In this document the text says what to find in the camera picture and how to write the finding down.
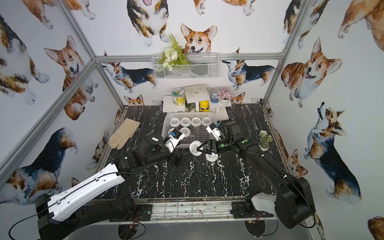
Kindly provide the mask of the yogurt cup back row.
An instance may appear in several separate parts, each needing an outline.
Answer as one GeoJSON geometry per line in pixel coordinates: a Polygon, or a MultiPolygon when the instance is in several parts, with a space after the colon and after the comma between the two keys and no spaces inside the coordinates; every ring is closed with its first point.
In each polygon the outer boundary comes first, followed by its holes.
{"type": "Polygon", "coordinates": [[[193,118],[191,120],[191,125],[195,128],[198,129],[202,125],[202,120],[200,118],[193,118]]]}
{"type": "Polygon", "coordinates": [[[170,120],[170,126],[171,126],[172,128],[178,128],[178,127],[180,126],[180,124],[181,124],[181,121],[180,121],[180,119],[178,119],[178,118],[172,118],[172,119],[170,120]]]}
{"type": "Polygon", "coordinates": [[[201,145],[202,143],[200,141],[193,141],[189,146],[190,153],[196,157],[200,156],[202,154],[200,148],[201,145]]]}
{"type": "Polygon", "coordinates": [[[187,127],[181,128],[180,132],[182,134],[184,134],[184,139],[187,139],[190,136],[190,134],[191,134],[191,130],[189,128],[187,128],[187,127]]]}

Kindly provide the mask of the white plastic perforated basket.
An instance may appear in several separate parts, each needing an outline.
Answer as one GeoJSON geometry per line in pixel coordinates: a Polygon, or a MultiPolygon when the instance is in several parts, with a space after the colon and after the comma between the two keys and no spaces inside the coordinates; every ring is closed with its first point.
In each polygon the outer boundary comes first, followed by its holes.
{"type": "MultiPolygon", "coordinates": [[[[189,119],[193,119],[193,118],[200,118],[201,120],[205,117],[209,117],[212,119],[213,123],[216,124],[218,121],[216,120],[216,117],[214,117],[214,114],[213,113],[210,113],[210,112],[205,112],[205,113],[202,113],[202,112],[192,112],[192,113],[167,113],[166,117],[165,117],[165,120],[164,120],[164,124],[163,124],[163,129],[162,129],[162,133],[161,133],[161,136],[165,139],[168,135],[168,131],[172,128],[170,126],[170,120],[172,118],[178,118],[178,119],[182,119],[182,118],[189,118],[189,119]]],[[[205,141],[207,140],[215,140],[215,137],[208,133],[208,131],[206,130],[206,127],[204,127],[203,125],[201,125],[198,129],[195,129],[192,125],[190,127],[188,127],[190,130],[191,130],[191,134],[190,136],[187,138],[187,139],[183,139],[179,142],[177,148],[188,148],[189,145],[193,142],[193,141],[200,141],[201,143],[204,143],[205,141]]]]}

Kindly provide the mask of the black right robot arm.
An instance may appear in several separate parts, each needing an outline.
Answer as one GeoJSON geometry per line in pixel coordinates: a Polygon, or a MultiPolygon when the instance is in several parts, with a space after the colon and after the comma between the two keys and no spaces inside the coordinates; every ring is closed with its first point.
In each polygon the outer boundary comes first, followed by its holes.
{"type": "Polygon", "coordinates": [[[288,229],[315,215],[309,182],[303,177],[297,179],[266,156],[256,141],[244,137],[237,122],[223,126],[211,124],[206,130],[214,139],[201,144],[198,152],[208,155],[234,152],[261,173],[273,188],[272,195],[257,193],[251,197],[253,210],[276,216],[288,229]]]}

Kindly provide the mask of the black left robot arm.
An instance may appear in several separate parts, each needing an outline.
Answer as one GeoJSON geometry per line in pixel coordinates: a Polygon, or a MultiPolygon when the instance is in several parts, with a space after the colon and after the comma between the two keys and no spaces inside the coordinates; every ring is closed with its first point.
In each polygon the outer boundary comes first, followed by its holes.
{"type": "Polygon", "coordinates": [[[171,159],[178,141],[168,136],[149,136],[128,151],[126,157],[106,165],[102,170],[61,194],[38,197],[39,234],[42,240],[63,240],[72,232],[104,220],[134,220],[138,207],[131,197],[90,202],[110,188],[125,182],[134,169],[171,159]]]}

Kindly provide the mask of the beige work glove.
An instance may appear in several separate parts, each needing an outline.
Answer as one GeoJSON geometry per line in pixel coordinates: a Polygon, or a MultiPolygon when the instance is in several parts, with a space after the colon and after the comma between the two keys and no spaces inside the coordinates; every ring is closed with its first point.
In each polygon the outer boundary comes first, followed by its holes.
{"type": "Polygon", "coordinates": [[[139,128],[140,122],[125,119],[120,127],[109,139],[109,146],[112,149],[121,150],[127,141],[134,135],[136,130],[139,128]]]}

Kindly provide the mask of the small white potted flower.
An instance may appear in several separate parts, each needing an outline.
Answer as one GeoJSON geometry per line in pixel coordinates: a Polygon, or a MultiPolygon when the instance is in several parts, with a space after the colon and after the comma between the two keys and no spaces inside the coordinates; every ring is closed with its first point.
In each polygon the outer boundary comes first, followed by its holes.
{"type": "Polygon", "coordinates": [[[259,147],[263,152],[269,149],[269,143],[273,141],[273,137],[267,133],[265,130],[261,130],[259,133],[260,144],[259,147]]]}

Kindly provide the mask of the pink flower pot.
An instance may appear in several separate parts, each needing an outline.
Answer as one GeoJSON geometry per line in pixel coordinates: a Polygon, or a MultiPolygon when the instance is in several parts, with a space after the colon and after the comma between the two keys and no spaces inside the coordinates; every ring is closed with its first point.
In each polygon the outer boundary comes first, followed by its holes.
{"type": "Polygon", "coordinates": [[[218,96],[220,98],[220,103],[224,106],[226,106],[231,101],[231,99],[235,97],[233,92],[228,87],[222,87],[218,91],[218,96]]]}

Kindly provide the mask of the blue white small jar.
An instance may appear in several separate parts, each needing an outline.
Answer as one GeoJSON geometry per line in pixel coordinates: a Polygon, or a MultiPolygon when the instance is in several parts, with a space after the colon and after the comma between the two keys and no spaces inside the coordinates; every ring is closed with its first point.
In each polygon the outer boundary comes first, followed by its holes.
{"type": "Polygon", "coordinates": [[[217,103],[220,102],[220,97],[219,97],[218,92],[219,92],[219,89],[217,89],[217,88],[214,88],[214,89],[211,90],[211,92],[210,92],[210,102],[212,104],[217,104],[217,103]]]}

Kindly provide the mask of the small green plant pot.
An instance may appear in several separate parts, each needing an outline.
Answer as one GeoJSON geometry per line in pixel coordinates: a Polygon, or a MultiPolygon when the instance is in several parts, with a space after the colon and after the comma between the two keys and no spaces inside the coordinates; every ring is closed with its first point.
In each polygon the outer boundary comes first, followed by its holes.
{"type": "Polygon", "coordinates": [[[196,112],[196,103],[185,103],[185,112],[196,112]]]}

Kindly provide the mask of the yellow sunflower seed can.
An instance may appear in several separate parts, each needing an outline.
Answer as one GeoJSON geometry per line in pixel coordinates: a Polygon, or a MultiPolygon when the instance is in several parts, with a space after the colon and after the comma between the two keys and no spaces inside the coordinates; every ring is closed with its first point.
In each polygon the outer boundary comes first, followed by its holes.
{"type": "Polygon", "coordinates": [[[177,106],[185,104],[185,91],[183,88],[176,88],[172,91],[173,103],[177,106]]]}

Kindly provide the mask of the white wooden tiered shelf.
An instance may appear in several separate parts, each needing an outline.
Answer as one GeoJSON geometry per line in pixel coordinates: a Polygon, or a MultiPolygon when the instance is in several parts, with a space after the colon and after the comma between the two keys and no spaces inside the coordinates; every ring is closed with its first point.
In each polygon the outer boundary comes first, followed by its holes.
{"type": "MultiPolygon", "coordinates": [[[[210,113],[214,114],[217,121],[226,121],[229,119],[226,107],[231,106],[231,102],[223,105],[222,103],[212,103],[210,101],[210,93],[207,91],[205,85],[196,85],[190,87],[183,87],[186,103],[195,103],[196,111],[199,111],[200,102],[208,101],[210,105],[210,113]]],[[[177,106],[174,104],[172,96],[164,96],[163,99],[163,113],[177,113],[185,112],[187,107],[185,104],[177,106]]]]}

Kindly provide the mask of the artificial green fern flowers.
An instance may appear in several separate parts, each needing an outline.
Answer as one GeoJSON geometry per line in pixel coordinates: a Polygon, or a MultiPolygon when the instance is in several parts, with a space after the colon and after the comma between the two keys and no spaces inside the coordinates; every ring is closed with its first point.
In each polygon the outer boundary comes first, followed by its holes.
{"type": "Polygon", "coordinates": [[[162,65],[169,71],[175,70],[178,66],[190,65],[191,63],[188,61],[182,48],[179,46],[178,41],[172,33],[170,33],[169,39],[171,46],[162,53],[158,64],[162,65]]]}

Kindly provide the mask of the aluminium frame rail front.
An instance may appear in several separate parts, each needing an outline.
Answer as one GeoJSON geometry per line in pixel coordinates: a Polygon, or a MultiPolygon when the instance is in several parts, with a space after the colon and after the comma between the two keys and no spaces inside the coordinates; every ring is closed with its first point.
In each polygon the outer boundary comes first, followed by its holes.
{"type": "Polygon", "coordinates": [[[230,213],[233,202],[245,197],[207,197],[184,199],[136,199],[136,205],[152,205],[151,217],[144,223],[210,223],[234,221],[230,213]]]}

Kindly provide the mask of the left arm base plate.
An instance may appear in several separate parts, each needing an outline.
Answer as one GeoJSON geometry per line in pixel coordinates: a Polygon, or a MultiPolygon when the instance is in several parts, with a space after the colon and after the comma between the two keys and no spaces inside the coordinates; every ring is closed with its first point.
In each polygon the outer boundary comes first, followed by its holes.
{"type": "Polygon", "coordinates": [[[109,222],[149,222],[151,220],[153,205],[137,205],[134,209],[129,210],[122,218],[109,219],[109,222]]]}

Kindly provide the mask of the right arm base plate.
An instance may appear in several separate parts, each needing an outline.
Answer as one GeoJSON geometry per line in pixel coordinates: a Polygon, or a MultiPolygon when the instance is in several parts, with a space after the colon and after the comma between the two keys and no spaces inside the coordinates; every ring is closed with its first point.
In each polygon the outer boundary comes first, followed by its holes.
{"type": "Polygon", "coordinates": [[[244,202],[232,202],[232,209],[230,213],[235,219],[247,219],[247,218],[273,218],[274,215],[267,212],[257,211],[249,201],[244,202]]]}

